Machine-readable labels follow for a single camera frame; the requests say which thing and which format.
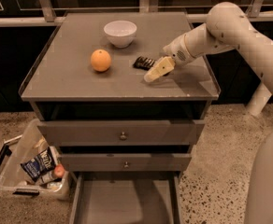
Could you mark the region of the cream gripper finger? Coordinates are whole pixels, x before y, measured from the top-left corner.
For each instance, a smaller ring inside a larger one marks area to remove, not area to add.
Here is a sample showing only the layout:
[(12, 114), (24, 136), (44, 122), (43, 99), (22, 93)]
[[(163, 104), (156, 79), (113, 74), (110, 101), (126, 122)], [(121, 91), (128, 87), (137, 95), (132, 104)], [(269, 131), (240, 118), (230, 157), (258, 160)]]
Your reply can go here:
[(175, 62), (171, 57), (165, 56), (157, 60), (153, 67), (145, 74), (144, 80), (148, 83), (171, 72), (175, 68)]

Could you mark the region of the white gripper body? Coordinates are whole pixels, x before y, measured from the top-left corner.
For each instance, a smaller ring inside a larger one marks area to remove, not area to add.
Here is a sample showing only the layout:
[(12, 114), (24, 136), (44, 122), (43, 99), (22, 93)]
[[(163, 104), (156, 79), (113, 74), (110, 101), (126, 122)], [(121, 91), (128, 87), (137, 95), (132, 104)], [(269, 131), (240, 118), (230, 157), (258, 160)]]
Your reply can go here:
[(186, 46), (186, 35), (180, 35), (163, 47), (164, 53), (171, 57), (176, 65), (185, 65), (195, 60)]

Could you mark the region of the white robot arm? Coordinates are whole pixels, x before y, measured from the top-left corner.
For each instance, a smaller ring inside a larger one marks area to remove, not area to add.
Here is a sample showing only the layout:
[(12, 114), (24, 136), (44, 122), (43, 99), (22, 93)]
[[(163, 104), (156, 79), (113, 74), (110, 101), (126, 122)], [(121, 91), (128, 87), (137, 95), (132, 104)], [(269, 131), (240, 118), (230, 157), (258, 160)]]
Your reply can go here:
[[(229, 48), (243, 57), (273, 95), (273, 40), (259, 33), (239, 6), (230, 2), (214, 6), (205, 23), (166, 45), (165, 57), (157, 60), (144, 79), (153, 82), (177, 65)], [(253, 163), (244, 224), (273, 224), (273, 132)]]

